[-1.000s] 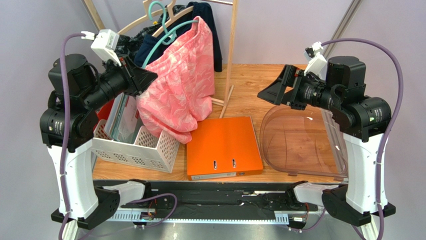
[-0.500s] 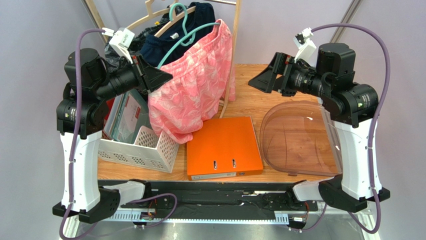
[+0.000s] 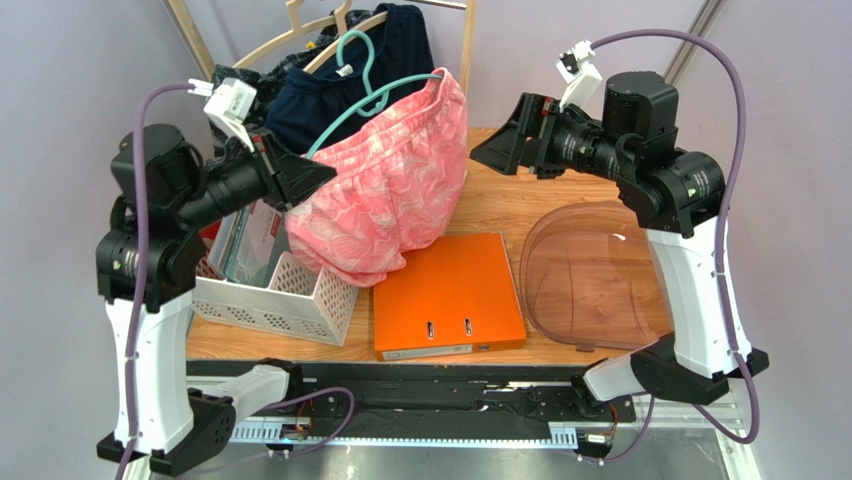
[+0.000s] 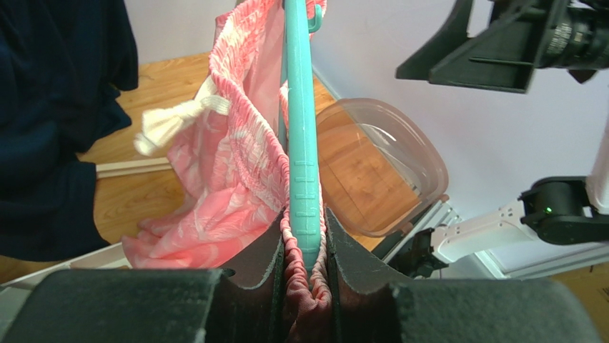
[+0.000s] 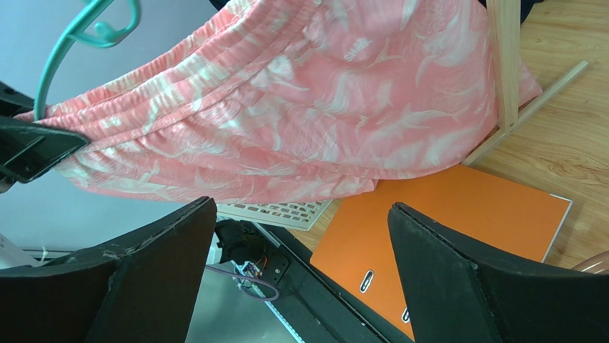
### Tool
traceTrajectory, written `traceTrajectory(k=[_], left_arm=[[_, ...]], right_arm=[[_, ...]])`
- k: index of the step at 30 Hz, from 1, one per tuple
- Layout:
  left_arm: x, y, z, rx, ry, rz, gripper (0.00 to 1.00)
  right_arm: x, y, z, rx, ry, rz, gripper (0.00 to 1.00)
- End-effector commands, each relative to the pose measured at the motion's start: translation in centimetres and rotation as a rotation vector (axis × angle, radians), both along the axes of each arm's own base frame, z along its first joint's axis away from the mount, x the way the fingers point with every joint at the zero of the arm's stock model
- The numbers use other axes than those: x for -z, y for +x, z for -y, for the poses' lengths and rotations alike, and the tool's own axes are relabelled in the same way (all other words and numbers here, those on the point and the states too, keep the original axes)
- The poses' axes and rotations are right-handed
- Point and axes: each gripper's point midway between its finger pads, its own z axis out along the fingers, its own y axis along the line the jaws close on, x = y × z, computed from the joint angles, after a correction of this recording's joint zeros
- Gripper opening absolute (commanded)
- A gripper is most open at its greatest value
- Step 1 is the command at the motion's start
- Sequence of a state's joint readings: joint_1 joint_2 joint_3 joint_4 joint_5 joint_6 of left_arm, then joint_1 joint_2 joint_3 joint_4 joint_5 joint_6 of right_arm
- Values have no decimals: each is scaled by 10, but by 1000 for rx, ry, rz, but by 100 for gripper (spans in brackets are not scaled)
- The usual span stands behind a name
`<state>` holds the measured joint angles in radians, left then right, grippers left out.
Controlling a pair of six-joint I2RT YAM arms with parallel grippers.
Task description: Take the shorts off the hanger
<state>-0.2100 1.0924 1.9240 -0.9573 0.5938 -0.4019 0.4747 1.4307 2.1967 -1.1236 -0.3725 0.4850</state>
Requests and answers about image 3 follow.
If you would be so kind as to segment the pink patterned shorts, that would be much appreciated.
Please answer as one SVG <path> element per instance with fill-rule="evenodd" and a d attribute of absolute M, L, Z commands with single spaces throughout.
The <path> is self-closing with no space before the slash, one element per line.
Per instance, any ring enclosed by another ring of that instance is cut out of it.
<path fill-rule="evenodd" d="M 320 149 L 337 175 L 285 215 L 291 253 L 370 287 L 405 267 L 405 253 L 444 234 L 468 159 L 468 105 L 445 68 L 358 132 Z"/>

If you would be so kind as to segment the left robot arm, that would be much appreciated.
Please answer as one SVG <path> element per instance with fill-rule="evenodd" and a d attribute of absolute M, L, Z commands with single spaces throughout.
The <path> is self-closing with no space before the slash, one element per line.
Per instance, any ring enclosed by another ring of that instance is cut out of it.
<path fill-rule="evenodd" d="M 120 410 L 97 453 L 115 462 L 144 458 L 155 473 L 180 478 L 217 456 L 238 423 L 283 402 L 302 375 L 296 364 L 268 358 L 219 385 L 188 385 L 203 229 L 257 201 L 290 210 L 336 172 L 266 130 L 207 162 L 169 124 L 128 134 L 111 171 L 121 192 L 95 259 L 118 354 Z"/>

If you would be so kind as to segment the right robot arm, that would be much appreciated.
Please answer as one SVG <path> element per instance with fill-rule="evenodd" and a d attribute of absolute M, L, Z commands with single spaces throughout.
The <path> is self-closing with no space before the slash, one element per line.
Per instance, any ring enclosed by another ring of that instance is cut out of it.
<path fill-rule="evenodd" d="M 524 166 L 540 179 L 573 170 L 610 180 L 645 234 L 673 330 L 576 375 L 573 386 L 590 404 L 648 393 L 706 406 L 732 379 L 752 386 L 769 365 L 747 340 L 723 282 L 725 242 L 716 233 L 724 174 L 707 154 L 677 147 L 678 101 L 677 89 L 651 71 L 610 77 L 598 120 L 576 104 L 525 93 L 471 153 L 504 175 Z"/>

